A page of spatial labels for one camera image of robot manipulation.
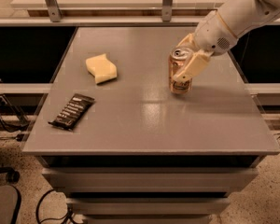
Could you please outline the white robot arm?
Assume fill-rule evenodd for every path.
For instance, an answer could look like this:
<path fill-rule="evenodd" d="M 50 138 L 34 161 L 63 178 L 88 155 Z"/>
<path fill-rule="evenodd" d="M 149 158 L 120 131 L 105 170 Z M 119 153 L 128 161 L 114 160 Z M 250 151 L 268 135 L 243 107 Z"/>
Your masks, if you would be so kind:
<path fill-rule="evenodd" d="M 228 0 L 211 11 L 178 48 L 190 50 L 189 57 L 173 80 L 186 82 L 199 75 L 212 56 L 224 54 L 253 29 L 280 18 L 280 0 Z"/>

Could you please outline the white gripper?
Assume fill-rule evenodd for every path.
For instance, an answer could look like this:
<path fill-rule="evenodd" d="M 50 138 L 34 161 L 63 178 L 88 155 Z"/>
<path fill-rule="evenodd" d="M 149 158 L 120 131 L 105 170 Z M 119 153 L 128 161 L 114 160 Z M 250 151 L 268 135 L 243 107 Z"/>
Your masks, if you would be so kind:
<path fill-rule="evenodd" d="M 182 69 L 183 75 L 189 78 L 196 77 L 208 65 L 213 52 L 215 55 L 221 55 L 237 44 L 238 37 L 231 29 L 230 21 L 230 12 L 211 11 L 199 22 L 194 35 L 193 33 L 186 35 L 177 44 L 192 51 L 197 46 L 200 48 L 193 51 L 192 57 Z"/>

